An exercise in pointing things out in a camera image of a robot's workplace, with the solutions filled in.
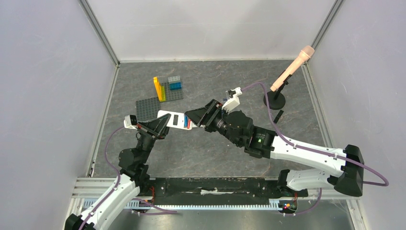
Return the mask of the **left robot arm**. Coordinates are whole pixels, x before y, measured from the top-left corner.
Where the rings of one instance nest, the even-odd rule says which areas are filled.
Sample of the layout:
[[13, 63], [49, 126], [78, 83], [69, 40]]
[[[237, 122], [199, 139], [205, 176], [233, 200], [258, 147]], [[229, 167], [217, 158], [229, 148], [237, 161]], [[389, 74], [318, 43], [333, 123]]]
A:
[[112, 185], [88, 209], [79, 215], [71, 214], [65, 222], [66, 230], [107, 230], [124, 207], [137, 195], [150, 191], [150, 176], [146, 161], [159, 139], [169, 132], [171, 114], [141, 122], [135, 115], [124, 118], [124, 128], [137, 131], [137, 145], [119, 153], [117, 177]]

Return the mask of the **blue battery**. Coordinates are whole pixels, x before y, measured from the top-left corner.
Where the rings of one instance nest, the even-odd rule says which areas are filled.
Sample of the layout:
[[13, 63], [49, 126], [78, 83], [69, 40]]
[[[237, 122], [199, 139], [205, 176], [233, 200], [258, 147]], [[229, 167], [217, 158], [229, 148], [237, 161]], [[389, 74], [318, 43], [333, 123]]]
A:
[[188, 123], [189, 123], [188, 117], [185, 115], [184, 116], [184, 128], [187, 129], [189, 127]]

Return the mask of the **white remote control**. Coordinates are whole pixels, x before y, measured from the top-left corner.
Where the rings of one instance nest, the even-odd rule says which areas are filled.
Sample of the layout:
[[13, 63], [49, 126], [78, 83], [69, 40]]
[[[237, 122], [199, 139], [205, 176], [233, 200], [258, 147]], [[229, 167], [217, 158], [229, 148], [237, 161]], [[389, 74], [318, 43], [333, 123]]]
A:
[[171, 114], [171, 118], [168, 122], [168, 127], [182, 129], [182, 130], [191, 130], [194, 127], [196, 127], [196, 125], [191, 121], [191, 129], [184, 128], [184, 116], [185, 116], [184, 113], [165, 111], [165, 110], [158, 111], [158, 117], [160, 117], [164, 114]]

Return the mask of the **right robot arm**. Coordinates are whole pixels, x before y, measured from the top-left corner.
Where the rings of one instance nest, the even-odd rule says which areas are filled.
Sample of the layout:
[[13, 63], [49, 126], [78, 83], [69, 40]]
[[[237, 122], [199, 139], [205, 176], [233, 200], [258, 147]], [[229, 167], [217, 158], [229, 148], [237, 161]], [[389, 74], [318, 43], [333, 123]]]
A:
[[218, 132], [254, 158], [309, 166], [309, 170], [280, 172], [276, 188], [283, 196], [309, 188], [333, 188], [353, 197], [363, 194], [364, 160], [357, 146], [334, 149], [288, 139], [273, 130], [255, 126], [252, 118], [242, 111], [223, 111], [222, 104], [215, 99], [185, 115], [205, 131]]

